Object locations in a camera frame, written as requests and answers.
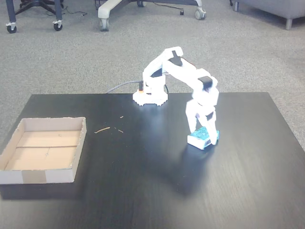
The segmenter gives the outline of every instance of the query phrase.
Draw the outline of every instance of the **power cord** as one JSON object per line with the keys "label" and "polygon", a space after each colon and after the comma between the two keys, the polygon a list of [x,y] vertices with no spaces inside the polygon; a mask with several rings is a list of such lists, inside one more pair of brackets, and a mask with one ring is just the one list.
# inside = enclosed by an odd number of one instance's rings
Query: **power cord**
{"label": "power cord", "polygon": [[[61,11],[61,14],[62,14],[62,15],[63,15],[63,14],[66,14],[66,13],[63,13],[64,11],[67,11],[69,14],[81,13],[82,16],[85,16],[85,15],[88,14],[88,13],[83,12],[83,11],[70,12],[70,11],[68,11],[68,6],[66,6],[66,8],[64,8],[64,9]],[[48,11],[46,12],[46,14],[47,14],[48,16],[54,16],[54,14],[48,14]]]}
{"label": "power cord", "polygon": [[168,88],[167,88],[166,84],[165,84],[164,86],[165,86],[165,88],[166,88],[166,91],[167,91],[167,93],[168,93]]}
{"label": "power cord", "polygon": [[153,4],[155,4],[155,5],[157,5],[157,6],[165,6],[165,7],[168,7],[168,8],[174,8],[174,9],[178,9],[178,10],[181,10],[180,11],[180,15],[183,15],[184,14],[184,9],[183,8],[178,8],[178,7],[175,7],[175,6],[168,6],[168,5],[160,5],[160,4],[158,4],[158,3],[155,3],[155,2],[153,2]]}
{"label": "power cord", "polygon": [[143,80],[133,80],[133,81],[124,82],[124,83],[119,84],[119,85],[115,86],[114,88],[108,90],[108,91],[106,92],[106,94],[108,94],[108,93],[114,91],[115,89],[117,89],[117,88],[119,88],[119,87],[122,87],[123,85],[129,84],[129,83],[142,83],[142,85],[143,85]]}
{"label": "power cord", "polygon": [[106,94],[108,94],[108,93],[114,91],[115,89],[117,89],[117,88],[119,88],[119,87],[121,87],[121,86],[123,86],[123,85],[129,84],[129,83],[141,83],[141,82],[142,82],[142,80],[133,80],[133,81],[128,81],[128,82],[119,84],[119,85],[115,86],[114,88],[110,89],[109,91],[107,91]]}

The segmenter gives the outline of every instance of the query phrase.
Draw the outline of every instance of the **gray cable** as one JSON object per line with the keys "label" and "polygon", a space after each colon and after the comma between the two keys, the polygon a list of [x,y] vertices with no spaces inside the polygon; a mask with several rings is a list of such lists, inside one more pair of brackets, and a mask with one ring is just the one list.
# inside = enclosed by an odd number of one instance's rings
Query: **gray cable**
{"label": "gray cable", "polygon": [[125,85],[125,84],[129,84],[129,83],[140,83],[140,82],[142,82],[142,80],[133,80],[133,81],[124,82],[124,83],[122,83],[122,84],[120,84],[120,85],[117,85],[117,86],[115,86],[114,88],[110,89],[109,91],[106,92],[106,94],[108,94],[108,93],[114,91],[115,89],[117,89],[117,88],[119,88],[119,87],[121,87],[121,86],[123,86],[123,85]]}

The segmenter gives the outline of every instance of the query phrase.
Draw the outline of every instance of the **small box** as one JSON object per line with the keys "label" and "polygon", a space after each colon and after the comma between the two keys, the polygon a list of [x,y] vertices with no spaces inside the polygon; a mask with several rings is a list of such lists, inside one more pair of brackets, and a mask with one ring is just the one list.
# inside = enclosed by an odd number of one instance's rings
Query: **small box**
{"label": "small box", "polygon": [[0,155],[0,184],[74,181],[86,118],[24,118]]}

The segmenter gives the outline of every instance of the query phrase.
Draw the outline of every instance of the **gray sofa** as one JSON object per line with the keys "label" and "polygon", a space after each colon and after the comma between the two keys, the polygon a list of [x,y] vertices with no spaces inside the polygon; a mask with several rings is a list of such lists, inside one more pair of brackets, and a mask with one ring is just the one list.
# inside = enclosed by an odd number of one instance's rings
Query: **gray sofa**
{"label": "gray sofa", "polygon": [[287,30],[291,29],[293,19],[305,16],[305,0],[238,0],[235,2],[234,11],[238,11],[240,2],[286,18]]}

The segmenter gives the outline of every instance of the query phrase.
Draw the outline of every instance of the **sofa leg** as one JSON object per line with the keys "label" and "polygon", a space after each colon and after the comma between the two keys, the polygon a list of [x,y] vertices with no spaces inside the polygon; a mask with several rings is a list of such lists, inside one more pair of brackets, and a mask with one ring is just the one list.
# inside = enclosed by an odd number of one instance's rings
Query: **sofa leg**
{"label": "sofa leg", "polygon": [[292,19],[287,19],[286,30],[291,30],[291,26],[292,26]]}
{"label": "sofa leg", "polygon": [[235,5],[234,5],[234,11],[238,11],[238,8],[239,8],[239,2],[235,2]]}

